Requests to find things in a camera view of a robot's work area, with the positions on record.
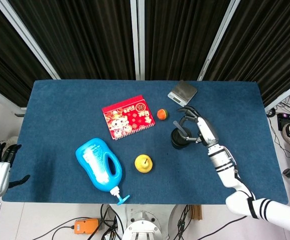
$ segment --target blue table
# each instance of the blue table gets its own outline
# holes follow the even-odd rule
[[[11,171],[11,181],[26,174],[25,184],[8,190],[4,201],[109,203],[116,197],[97,190],[78,163],[75,150],[88,140],[103,139],[123,167],[121,195],[130,204],[224,204],[233,189],[225,188],[201,144],[176,150],[170,134],[183,114],[167,97],[176,81],[41,80],[27,106]],[[191,100],[214,126],[219,143],[235,157],[239,174],[257,198],[288,202],[259,88],[253,82],[192,81]],[[144,131],[112,140],[102,107],[143,95],[154,116],[160,108],[169,118]],[[197,133],[194,124],[186,124]],[[140,154],[154,167],[143,174],[134,167]]]

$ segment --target gray floor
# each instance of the gray floor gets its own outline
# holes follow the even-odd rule
[[[278,132],[276,117],[272,119],[273,127],[280,139],[284,141]],[[22,118],[15,117],[9,109],[0,105],[0,140],[18,135],[22,125]],[[281,171],[290,168],[290,159],[275,145],[277,158]],[[290,179],[284,179],[290,204]],[[99,204],[64,204],[64,203],[23,203],[3,202],[0,213],[0,240],[29,240],[38,237],[50,229],[75,217],[99,218]],[[225,205],[203,205],[203,220],[192,221],[188,230],[184,233],[185,240],[196,240],[209,234],[229,221],[239,218],[226,208]],[[182,206],[177,207],[170,218],[171,239],[176,234],[177,220],[181,214]],[[103,230],[99,231],[93,239],[101,239]],[[50,240],[52,234],[41,238]],[[71,229],[62,229],[57,232],[54,240],[85,240],[86,235],[74,235]],[[233,223],[220,232],[207,237],[206,240],[290,240],[290,232],[284,231],[271,223],[253,218],[245,218]]]

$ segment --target orange ball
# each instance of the orange ball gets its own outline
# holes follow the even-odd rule
[[[167,119],[168,113],[165,109],[161,108],[157,111],[157,117],[159,120],[165,120]]]

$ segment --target blue detergent bottle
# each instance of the blue detergent bottle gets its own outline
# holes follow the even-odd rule
[[[130,195],[124,198],[120,196],[118,185],[122,179],[122,167],[118,158],[102,139],[93,138],[80,146],[76,150],[76,157],[97,189],[118,197],[117,205],[123,204],[130,197]],[[110,170],[109,159],[115,166],[114,175]]]

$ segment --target red notebook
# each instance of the red notebook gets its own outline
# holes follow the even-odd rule
[[[149,106],[142,95],[103,107],[101,110],[114,140],[155,125]]]

